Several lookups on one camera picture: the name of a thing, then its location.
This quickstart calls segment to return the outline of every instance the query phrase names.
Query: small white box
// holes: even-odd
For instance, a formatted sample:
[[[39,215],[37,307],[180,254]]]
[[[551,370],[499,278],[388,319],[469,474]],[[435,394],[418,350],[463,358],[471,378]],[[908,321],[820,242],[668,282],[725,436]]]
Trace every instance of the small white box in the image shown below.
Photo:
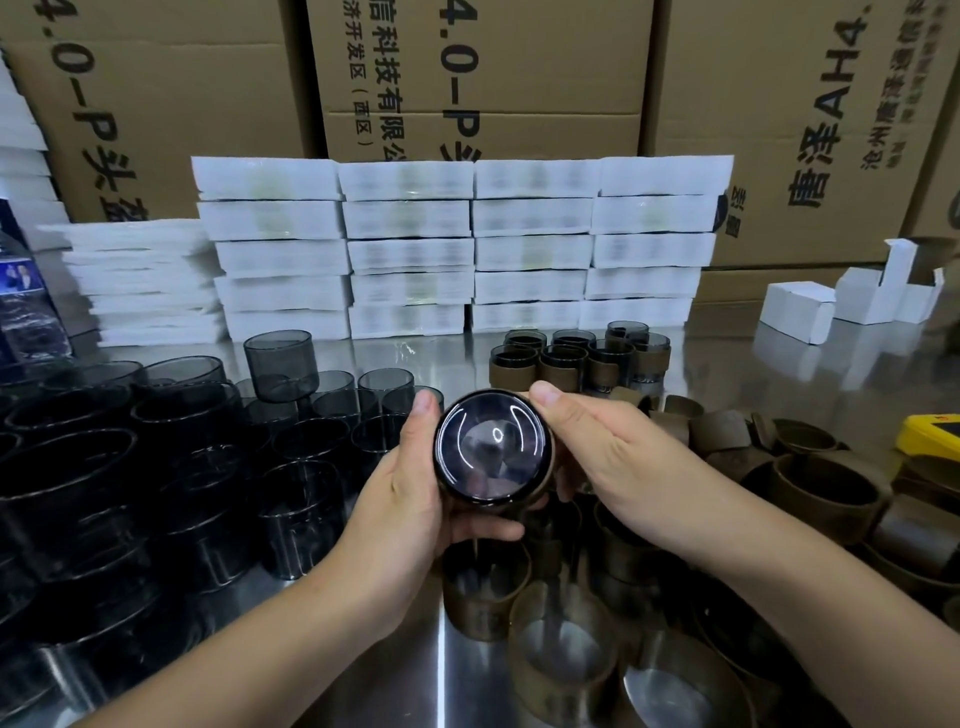
[[[607,157],[600,164],[600,194],[712,195],[730,186],[733,157]]]
[[[473,273],[388,273],[351,276],[357,305],[453,305],[470,303]]]
[[[713,195],[598,197],[593,203],[590,232],[711,232],[716,212]]]
[[[578,328],[600,330],[611,321],[642,321],[651,327],[678,327],[690,318],[693,299],[614,299],[580,303]]]
[[[905,238],[886,243],[890,252],[882,271],[849,268],[837,281],[836,318],[855,324],[886,324],[894,320],[917,246]]]
[[[652,232],[597,235],[594,268],[706,268],[713,260],[712,232]]]
[[[475,305],[473,331],[509,331],[511,328],[576,328],[580,302],[491,303]]]
[[[582,301],[587,271],[501,271],[476,274],[476,303]]]
[[[699,286],[699,268],[590,268],[585,298],[687,299],[697,295]]]
[[[344,237],[340,203],[197,203],[211,240],[335,240]]]
[[[477,238],[478,271],[586,270],[592,235],[520,235]]]
[[[353,301],[347,276],[213,280],[225,311],[344,311]]]
[[[224,311],[231,341],[244,342],[266,331],[296,328],[309,331],[317,341],[339,341],[350,337],[346,311]]]
[[[593,200],[477,200],[475,237],[578,235],[590,231]]]
[[[347,276],[346,240],[222,240],[220,267],[232,279]]]
[[[771,283],[760,311],[760,322],[805,344],[827,341],[836,294],[811,280]]]
[[[343,200],[331,159],[193,157],[201,200]]]
[[[598,159],[481,159],[476,169],[477,199],[596,197]]]
[[[417,271],[472,270],[472,237],[407,240],[350,240],[350,263],[357,275]]]
[[[349,316],[354,339],[445,336],[464,332],[462,305],[360,305],[351,308]]]
[[[466,200],[344,203],[347,237],[470,237]]]
[[[364,161],[340,165],[340,186],[352,202],[472,200],[468,161]]]

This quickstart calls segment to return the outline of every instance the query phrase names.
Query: black glass tube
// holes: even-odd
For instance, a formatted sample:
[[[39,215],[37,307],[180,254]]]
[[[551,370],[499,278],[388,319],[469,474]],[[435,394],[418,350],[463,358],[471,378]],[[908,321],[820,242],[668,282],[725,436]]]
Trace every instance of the black glass tube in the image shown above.
[[[308,331],[268,331],[243,345],[253,389],[268,402],[295,401],[317,391],[320,379]]]

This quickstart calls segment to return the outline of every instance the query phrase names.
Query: fingernail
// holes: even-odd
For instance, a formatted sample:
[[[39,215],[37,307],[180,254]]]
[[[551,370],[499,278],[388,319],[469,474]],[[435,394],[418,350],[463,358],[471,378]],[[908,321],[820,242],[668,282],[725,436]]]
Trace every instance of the fingernail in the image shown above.
[[[535,381],[530,387],[530,397],[544,407],[549,407],[560,398],[561,391],[548,381]]]
[[[417,396],[414,397],[414,406],[410,410],[411,415],[422,415],[424,412],[430,409],[430,400],[433,399],[433,395],[427,392],[425,389],[421,389],[417,392]]]

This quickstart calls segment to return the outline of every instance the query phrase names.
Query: yellow case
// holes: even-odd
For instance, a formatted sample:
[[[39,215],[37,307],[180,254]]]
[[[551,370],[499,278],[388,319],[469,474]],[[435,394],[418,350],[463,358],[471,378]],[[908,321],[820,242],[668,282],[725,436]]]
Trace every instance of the yellow case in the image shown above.
[[[897,449],[907,455],[960,460],[960,415],[911,415],[900,428]]]

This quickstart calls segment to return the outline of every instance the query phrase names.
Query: hand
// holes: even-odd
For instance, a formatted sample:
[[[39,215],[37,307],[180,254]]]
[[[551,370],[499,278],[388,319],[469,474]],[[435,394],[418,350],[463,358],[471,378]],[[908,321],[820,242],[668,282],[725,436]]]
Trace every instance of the hand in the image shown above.
[[[400,624],[434,559],[468,539],[519,541],[523,525],[454,508],[433,470],[433,436],[440,407],[430,392],[417,393],[400,433],[400,446],[377,466],[357,499],[339,543],[345,584],[358,584],[376,610],[378,639]]]

